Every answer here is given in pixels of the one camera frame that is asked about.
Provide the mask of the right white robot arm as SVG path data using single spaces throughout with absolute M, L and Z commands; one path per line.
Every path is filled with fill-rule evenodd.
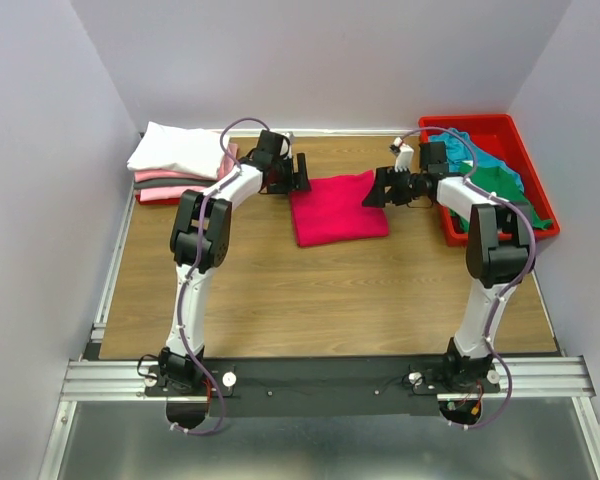
M 465 314 L 437 359 L 414 366 L 408 378 L 419 393 L 466 392 L 487 380 L 496 357 L 494 338 L 506 305 L 535 261 L 531 209 L 478 187 L 469 174 L 453 173 L 442 159 L 409 170 L 413 149 L 400 137 L 390 145 L 395 164 L 376 169 L 365 207 L 407 205 L 421 197 L 468 221 L 465 250 L 472 279 Z

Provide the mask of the magenta t shirt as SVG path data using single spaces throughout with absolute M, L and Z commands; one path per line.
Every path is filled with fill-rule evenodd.
M 371 170 L 310 181 L 310 191 L 290 194 L 291 222 L 301 248 L 389 235 L 383 210 L 362 202 L 374 181 Z

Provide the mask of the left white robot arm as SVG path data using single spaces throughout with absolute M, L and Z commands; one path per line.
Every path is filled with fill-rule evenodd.
M 157 355 L 159 374 L 149 377 L 181 395 L 213 383 L 202 363 L 204 318 L 213 277 L 228 253 L 233 211 L 261 192 L 310 190 L 305 155 L 293 154 L 292 145 L 292 134 L 263 129 L 253 149 L 232 159 L 226 177 L 180 198 L 170 238 L 177 279 L 172 326 Z

